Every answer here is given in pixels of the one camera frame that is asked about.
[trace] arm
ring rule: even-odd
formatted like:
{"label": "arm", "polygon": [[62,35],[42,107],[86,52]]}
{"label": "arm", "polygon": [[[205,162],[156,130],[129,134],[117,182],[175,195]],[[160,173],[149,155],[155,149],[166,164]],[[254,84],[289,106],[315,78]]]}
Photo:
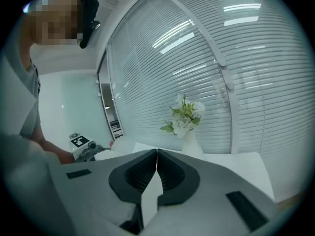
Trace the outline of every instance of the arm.
{"label": "arm", "polygon": [[56,154],[61,164],[74,163],[75,160],[72,153],[57,147],[45,139],[40,125],[34,129],[30,139],[37,142],[44,151]]}

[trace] black slot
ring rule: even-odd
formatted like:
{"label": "black slot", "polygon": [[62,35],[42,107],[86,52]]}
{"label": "black slot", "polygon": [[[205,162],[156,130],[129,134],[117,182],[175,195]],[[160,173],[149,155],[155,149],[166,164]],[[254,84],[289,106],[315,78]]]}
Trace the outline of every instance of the black slot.
{"label": "black slot", "polygon": [[81,170],[81,171],[69,172],[69,173],[66,173],[66,175],[68,176],[69,179],[72,179],[72,178],[81,177],[81,176],[84,176],[84,175],[87,175],[90,173],[92,173],[92,172],[89,171],[88,169],[85,169],[85,170]]}
{"label": "black slot", "polygon": [[247,227],[253,232],[268,222],[268,219],[240,191],[227,195]]}

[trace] flower arrangement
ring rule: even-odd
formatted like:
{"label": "flower arrangement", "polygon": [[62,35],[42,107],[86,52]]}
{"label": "flower arrangement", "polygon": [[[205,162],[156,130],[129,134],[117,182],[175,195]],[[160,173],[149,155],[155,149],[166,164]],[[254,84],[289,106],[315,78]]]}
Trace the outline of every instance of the flower arrangement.
{"label": "flower arrangement", "polygon": [[186,132],[199,125],[200,119],[205,114],[205,106],[201,102],[190,102],[183,94],[177,95],[176,102],[175,107],[170,107],[173,120],[165,121],[166,126],[160,129],[173,132],[179,138],[183,138]]}

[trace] white ceiling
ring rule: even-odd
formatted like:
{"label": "white ceiling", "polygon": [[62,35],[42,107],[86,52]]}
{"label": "white ceiling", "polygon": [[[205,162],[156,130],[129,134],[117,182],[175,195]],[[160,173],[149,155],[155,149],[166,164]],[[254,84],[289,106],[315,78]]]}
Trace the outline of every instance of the white ceiling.
{"label": "white ceiling", "polygon": [[100,21],[101,27],[96,31],[85,49],[81,49],[78,45],[32,46],[31,58],[38,67],[39,74],[96,68],[96,44],[99,34],[110,13],[119,4],[120,0],[98,0],[98,2],[100,6],[96,14],[96,20]]}

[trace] white vase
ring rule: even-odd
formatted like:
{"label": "white vase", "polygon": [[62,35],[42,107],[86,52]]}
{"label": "white vase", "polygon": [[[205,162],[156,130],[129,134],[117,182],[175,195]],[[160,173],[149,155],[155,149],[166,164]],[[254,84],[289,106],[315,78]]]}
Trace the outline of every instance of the white vase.
{"label": "white vase", "polygon": [[195,130],[186,132],[182,153],[197,159],[206,160],[204,153],[196,140]]}

